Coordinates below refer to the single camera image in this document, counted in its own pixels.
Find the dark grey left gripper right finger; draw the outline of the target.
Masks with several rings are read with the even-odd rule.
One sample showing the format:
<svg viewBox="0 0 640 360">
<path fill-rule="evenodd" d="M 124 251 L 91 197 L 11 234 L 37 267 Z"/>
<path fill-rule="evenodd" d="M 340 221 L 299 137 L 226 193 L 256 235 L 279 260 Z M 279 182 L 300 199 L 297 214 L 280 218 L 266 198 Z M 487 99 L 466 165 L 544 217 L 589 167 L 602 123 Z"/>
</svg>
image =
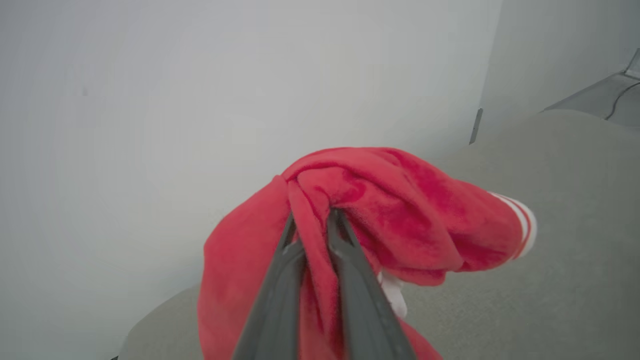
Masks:
<svg viewBox="0 0 640 360">
<path fill-rule="evenodd" d="M 348 360 L 416 360 L 364 250 L 341 209 L 327 217 L 327 249 L 338 277 Z"/>
</svg>

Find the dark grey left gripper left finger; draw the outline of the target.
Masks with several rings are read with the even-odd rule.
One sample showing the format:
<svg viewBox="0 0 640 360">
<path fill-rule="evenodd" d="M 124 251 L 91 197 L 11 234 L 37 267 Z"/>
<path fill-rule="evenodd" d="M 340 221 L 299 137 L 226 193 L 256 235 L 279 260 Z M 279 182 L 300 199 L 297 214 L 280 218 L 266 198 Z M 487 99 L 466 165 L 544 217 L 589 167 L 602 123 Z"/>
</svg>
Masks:
<svg viewBox="0 0 640 360">
<path fill-rule="evenodd" d="M 292 213 L 233 351 L 234 360 L 297 360 L 306 251 Z"/>
</svg>

